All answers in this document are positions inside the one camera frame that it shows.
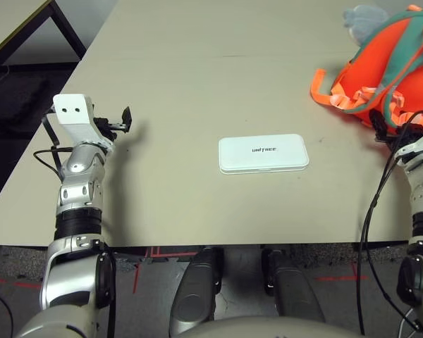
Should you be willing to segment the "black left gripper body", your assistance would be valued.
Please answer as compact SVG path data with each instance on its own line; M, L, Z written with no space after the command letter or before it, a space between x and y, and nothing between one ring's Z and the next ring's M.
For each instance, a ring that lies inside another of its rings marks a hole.
M124 132L123 123L110 123L107 118L93 118L93 122L101 134L112 134L114 132Z

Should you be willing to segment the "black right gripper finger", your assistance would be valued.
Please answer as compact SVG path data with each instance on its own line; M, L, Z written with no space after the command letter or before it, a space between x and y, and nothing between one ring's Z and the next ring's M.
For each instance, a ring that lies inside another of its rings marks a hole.
M376 109L369 112L369 119L376 136L386 136L386 122L382 113Z

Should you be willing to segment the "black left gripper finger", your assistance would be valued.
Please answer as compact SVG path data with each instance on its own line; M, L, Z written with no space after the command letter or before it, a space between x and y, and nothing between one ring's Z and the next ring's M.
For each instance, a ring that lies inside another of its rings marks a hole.
M127 106L122 113L122 131L124 133L127 133L130 131L130 127L132 124L132 116L130 112L130 107Z

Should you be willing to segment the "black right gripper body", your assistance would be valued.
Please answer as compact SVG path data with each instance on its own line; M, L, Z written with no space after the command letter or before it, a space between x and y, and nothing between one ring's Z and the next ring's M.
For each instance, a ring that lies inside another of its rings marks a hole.
M410 124L407 127L398 127L394 133L390 133L386 125L386 136L376 136L376 141L385 144L411 144L421 137L423 137L421 125Z

